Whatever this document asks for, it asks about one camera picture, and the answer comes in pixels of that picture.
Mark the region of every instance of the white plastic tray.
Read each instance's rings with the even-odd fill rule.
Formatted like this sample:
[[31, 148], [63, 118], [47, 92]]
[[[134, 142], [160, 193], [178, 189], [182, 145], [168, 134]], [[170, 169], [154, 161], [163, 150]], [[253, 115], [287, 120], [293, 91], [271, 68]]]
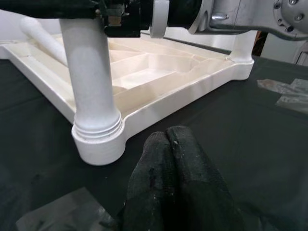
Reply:
[[[61, 36], [55, 38], [63, 43]], [[254, 63], [235, 62], [218, 52], [147, 35], [137, 39], [110, 38], [108, 46], [114, 101], [125, 124], [124, 142], [224, 83], [248, 78]], [[33, 40], [0, 46], [0, 58], [10, 59], [74, 122], [76, 104], [65, 65]], [[113, 160], [83, 159], [90, 164], [108, 164], [123, 151]]]

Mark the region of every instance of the black tablecloth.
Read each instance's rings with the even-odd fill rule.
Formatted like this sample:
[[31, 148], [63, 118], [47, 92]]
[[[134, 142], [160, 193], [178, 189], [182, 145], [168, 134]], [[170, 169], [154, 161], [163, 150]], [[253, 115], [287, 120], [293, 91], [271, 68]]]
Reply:
[[0, 61], [0, 198], [9, 203], [0, 206], [0, 223], [82, 187], [115, 216], [145, 139], [186, 125], [225, 178], [249, 231], [263, 221], [304, 230], [308, 115], [276, 106], [280, 95], [258, 88], [257, 79], [308, 80], [308, 68], [255, 60], [248, 80], [227, 83], [132, 137], [123, 156], [104, 167], [80, 159], [71, 124], [9, 61]]

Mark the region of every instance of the plastic wrap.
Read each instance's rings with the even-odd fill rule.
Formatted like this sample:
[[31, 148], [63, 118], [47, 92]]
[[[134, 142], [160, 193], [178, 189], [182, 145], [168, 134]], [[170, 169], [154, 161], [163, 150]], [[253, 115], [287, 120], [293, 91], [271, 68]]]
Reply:
[[276, 105], [308, 114], [308, 81], [295, 79], [292, 84], [271, 79], [257, 81], [258, 86], [282, 94]]
[[116, 231], [117, 222], [85, 189], [79, 189], [20, 218], [19, 231]]

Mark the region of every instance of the white plastic rod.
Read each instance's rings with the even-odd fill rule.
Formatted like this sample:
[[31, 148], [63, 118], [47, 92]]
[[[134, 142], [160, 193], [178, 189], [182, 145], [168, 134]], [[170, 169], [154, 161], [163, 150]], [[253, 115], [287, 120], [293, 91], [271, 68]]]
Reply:
[[48, 50], [52, 56], [67, 66], [65, 50], [54, 37], [52, 37], [35, 18], [25, 17], [20, 20], [21, 30], [30, 38], [35, 39], [41, 46]]
[[152, 38], [163, 38], [168, 25], [169, 0], [153, 1], [153, 18], [150, 26], [150, 35]]
[[229, 59], [239, 63], [250, 63], [252, 61], [251, 53], [254, 48], [256, 35], [256, 31], [237, 35]]
[[72, 135], [84, 161], [109, 164], [126, 140], [113, 100], [107, 36], [99, 20], [60, 19], [60, 25], [77, 107]]

